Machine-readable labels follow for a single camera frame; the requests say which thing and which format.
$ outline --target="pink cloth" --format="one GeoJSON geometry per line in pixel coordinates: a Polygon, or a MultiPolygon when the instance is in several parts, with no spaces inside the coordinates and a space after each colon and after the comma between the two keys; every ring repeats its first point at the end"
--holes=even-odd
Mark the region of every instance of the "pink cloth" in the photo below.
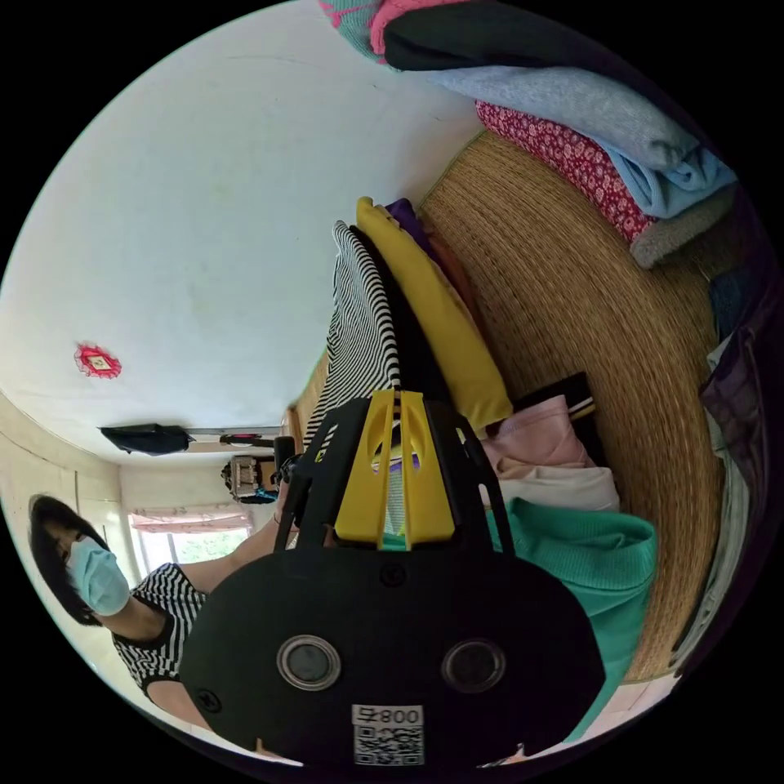
{"type": "Polygon", "coordinates": [[[384,54],[384,27],[392,19],[419,8],[447,6],[453,2],[468,2],[468,0],[382,0],[381,8],[370,20],[370,45],[373,51],[377,55],[384,54]]]}
{"type": "Polygon", "coordinates": [[[595,467],[575,435],[562,394],[505,419],[482,446],[499,479],[523,479],[537,466],[595,467]]]}
{"type": "Polygon", "coordinates": [[[480,122],[555,169],[586,196],[628,242],[656,218],[643,214],[607,153],[582,134],[515,109],[476,102],[480,122]]]}

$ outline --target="pink curtain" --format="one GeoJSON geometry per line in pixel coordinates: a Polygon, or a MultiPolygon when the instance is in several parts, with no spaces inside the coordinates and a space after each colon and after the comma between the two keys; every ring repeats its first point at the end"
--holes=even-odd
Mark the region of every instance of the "pink curtain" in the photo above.
{"type": "Polygon", "coordinates": [[[145,533],[218,533],[252,528],[248,514],[235,504],[177,506],[131,510],[131,526],[145,533]]]}

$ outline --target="striped shirt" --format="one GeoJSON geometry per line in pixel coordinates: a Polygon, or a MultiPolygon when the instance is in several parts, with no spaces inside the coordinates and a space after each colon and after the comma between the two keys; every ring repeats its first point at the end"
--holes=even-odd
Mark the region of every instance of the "striped shirt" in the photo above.
{"type": "Polygon", "coordinates": [[[197,591],[182,569],[165,563],[151,572],[131,595],[149,607],[163,610],[166,623],[156,638],[135,642],[113,635],[114,647],[142,691],[156,680],[179,680],[182,648],[207,594],[197,591]]]}
{"type": "MultiPolygon", "coordinates": [[[[375,390],[400,389],[398,347],[381,276],[342,220],[335,223],[332,237],[338,253],[327,333],[327,382],[308,421],[305,449],[333,408],[354,398],[369,398],[375,390]]],[[[319,446],[326,448],[331,436],[332,430],[319,446]]]]}

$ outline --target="yellow bracket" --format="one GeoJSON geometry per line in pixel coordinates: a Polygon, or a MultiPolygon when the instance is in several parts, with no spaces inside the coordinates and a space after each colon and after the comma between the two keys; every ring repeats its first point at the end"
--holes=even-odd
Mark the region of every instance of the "yellow bracket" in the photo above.
{"type": "Polygon", "coordinates": [[[400,411],[406,549],[449,541],[455,527],[422,395],[394,390],[379,390],[372,395],[335,532],[343,541],[381,547],[396,405],[400,411]],[[379,445],[381,455],[376,459],[379,445]],[[414,466],[414,453],[419,468],[414,466]]]}
{"type": "Polygon", "coordinates": [[[341,509],[335,521],[335,533],[343,541],[381,546],[390,483],[394,405],[394,390],[379,390],[371,397],[341,509]],[[373,463],[376,462],[379,444],[381,456],[374,470],[373,463]]]}

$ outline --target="woven straw mat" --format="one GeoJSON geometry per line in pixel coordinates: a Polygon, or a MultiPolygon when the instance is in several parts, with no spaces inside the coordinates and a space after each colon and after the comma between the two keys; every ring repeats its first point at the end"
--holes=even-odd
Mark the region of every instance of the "woven straw mat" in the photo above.
{"type": "Polygon", "coordinates": [[[512,399],[587,372],[623,510],[659,537],[626,680],[666,673],[718,533],[721,464],[697,388],[716,345],[706,276],[737,263],[727,221],[640,269],[576,188],[491,133],[456,159],[422,212],[465,266],[512,399]]]}

